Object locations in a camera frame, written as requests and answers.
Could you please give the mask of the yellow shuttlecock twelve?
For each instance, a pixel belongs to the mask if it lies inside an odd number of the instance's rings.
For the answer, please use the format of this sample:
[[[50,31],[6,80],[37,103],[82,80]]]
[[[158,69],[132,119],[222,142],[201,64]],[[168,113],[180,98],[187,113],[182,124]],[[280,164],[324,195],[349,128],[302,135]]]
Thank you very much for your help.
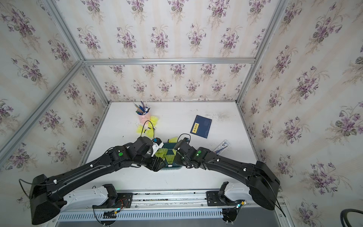
[[[177,143],[178,142],[178,137],[173,137],[171,139],[168,139],[168,143]]]

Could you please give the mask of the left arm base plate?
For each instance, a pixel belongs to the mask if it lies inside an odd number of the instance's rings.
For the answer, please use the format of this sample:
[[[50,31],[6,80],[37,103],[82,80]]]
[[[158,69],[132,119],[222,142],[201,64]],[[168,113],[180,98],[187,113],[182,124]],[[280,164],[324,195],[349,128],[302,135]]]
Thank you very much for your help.
[[[93,205],[93,209],[130,208],[133,193],[118,193],[117,196],[109,196],[101,205]]]

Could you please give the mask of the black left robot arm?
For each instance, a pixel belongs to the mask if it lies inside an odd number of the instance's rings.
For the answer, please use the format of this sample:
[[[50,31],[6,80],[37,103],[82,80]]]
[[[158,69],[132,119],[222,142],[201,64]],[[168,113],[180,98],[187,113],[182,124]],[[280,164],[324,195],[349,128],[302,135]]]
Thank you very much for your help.
[[[111,147],[99,158],[74,170],[52,177],[41,174],[33,178],[29,194],[32,224],[40,225],[56,217],[66,205],[64,196],[96,178],[133,164],[154,172],[166,166],[164,159],[150,156],[148,151],[145,155],[138,154],[133,148],[131,145]]]

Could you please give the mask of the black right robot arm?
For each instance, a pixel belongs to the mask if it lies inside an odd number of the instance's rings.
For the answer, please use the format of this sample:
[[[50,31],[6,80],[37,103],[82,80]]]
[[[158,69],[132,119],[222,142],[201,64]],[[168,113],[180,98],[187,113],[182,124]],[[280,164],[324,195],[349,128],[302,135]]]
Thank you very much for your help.
[[[195,149],[187,143],[175,145],[174,150],[178,165],[224,174],[246,185],[253,201],[260,207],[272,211],[278,205],[280,180],[265,163],[235,161],[219,156],[207,148]]]

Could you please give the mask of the teal plastic storage box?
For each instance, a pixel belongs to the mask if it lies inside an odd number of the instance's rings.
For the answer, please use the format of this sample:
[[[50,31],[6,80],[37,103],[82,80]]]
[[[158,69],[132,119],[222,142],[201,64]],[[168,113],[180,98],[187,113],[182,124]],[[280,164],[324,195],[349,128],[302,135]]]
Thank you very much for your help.
[[[159,148],[155,153],[155,156],[161,158],[165,163],[165,167],[161,170],[175,170],[182,168],[181,165],[175,162],[176,151],[174,150],[174,146],[176,143],[164,143],[162,148]]]

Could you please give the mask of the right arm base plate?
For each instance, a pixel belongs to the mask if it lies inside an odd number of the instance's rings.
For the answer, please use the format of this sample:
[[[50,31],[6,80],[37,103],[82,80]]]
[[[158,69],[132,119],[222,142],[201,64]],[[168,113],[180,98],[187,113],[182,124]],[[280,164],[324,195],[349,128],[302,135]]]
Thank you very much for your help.
[[[238,204],[245,202],[245,200],[230,200],[220,191],[207,191],[206,200],[209,207],[237,206]]]

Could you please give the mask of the yellow shuttlecock four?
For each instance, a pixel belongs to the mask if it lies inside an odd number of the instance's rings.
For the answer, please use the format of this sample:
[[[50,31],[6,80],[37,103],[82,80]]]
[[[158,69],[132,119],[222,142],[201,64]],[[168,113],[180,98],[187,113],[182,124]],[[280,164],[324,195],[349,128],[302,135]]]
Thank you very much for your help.
[[[174,163],[174,159],[175,159],[175,155],[166,155],[165,159],[168,163],[168,165],[173,165]]]

